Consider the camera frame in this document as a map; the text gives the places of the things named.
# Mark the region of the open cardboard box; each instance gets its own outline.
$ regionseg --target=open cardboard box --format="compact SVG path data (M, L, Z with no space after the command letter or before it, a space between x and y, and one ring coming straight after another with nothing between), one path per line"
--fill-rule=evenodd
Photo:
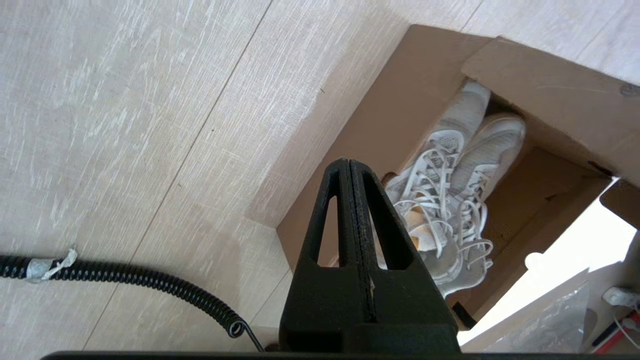
M347 157L381 178L409 166L468 78L488 87L489 112L508 107L527 123L518 159L486 201L483 236L494 266L479 286L447 298L480 319L611 182L640 184L638 87L503 38L411 26L277 228L296 266L324 169ZM318 263L337 259L329 208Z

